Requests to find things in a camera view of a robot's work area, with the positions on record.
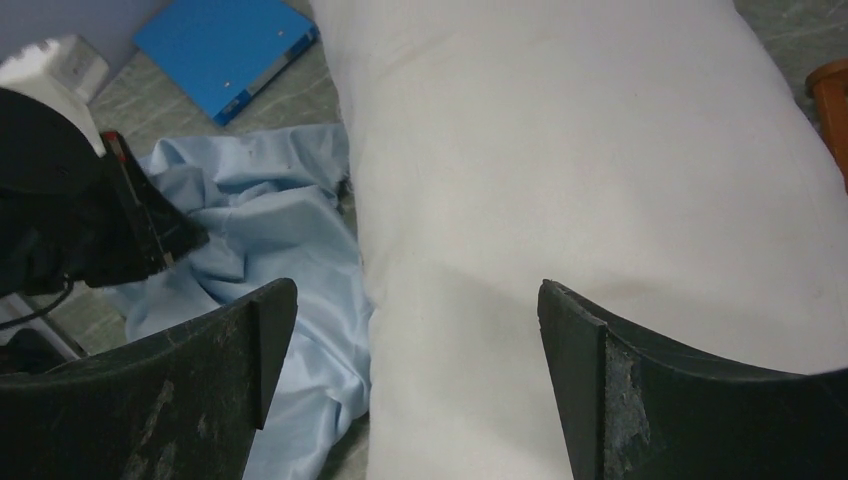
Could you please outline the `white pillow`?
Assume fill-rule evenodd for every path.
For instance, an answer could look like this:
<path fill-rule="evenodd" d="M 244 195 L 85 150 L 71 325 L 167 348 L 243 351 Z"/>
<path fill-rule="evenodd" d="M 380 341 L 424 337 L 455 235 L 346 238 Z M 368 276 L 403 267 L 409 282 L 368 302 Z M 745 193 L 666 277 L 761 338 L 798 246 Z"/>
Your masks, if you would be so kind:
<path fill-rule="evenodd" d="M 316 1 L 370 321 L 370 479 L 568 479 L 556 280 L 696 348 L 847 363 L 847 198 L 730 1 Z"/>

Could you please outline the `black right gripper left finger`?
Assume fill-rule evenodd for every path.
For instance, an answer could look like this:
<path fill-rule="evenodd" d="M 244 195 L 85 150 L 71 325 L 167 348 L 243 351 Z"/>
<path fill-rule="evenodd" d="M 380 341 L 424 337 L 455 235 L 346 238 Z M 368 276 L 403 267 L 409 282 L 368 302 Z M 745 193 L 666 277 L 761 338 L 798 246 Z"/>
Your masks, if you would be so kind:
<path fill-rule="evenodd" d="M 239 479 L 297 314 L 278 279 L 192 320 L 1 379 L 5 479 Z"/>

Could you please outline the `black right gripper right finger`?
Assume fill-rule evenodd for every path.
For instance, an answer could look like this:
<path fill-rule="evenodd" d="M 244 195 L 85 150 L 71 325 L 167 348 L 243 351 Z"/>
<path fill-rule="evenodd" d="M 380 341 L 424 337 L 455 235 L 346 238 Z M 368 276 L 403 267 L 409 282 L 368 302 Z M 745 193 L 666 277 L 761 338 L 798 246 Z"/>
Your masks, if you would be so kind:
<path fill-rule="evenodd" d="M 722 358 L 546 280 L 544 353 L 576 479 L 843 479 L 847 373 Z"/>

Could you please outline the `light blue pillowcase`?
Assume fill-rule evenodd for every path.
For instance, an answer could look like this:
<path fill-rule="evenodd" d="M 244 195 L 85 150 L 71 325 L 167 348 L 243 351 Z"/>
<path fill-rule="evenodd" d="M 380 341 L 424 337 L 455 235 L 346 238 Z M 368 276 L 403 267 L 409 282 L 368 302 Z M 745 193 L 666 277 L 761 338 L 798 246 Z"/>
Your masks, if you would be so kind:
<path fill-rule="evenodd" d="M 249 479 L 314 479 L 368 408 L 368 323 L 359 246 L 338 210 L 349 172 L 339 124 L 158 141 L 152 183 L 204 226 L 208 243 L 174 268 L 107 290 L 135 341 L 278 278 L 298 289 L 294 333 Z"/>

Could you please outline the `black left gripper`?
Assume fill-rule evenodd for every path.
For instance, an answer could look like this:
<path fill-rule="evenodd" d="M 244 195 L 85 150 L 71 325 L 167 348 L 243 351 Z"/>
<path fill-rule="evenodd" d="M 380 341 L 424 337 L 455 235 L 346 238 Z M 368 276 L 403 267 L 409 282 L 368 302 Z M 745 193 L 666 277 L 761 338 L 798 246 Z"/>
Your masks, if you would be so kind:
<path fill-rule="evenodd" d="M 104 152 L 64 115 L 1 91 L 1 293 L 46 295 L 156 275 L 208 243 L 116 131 Z"/>

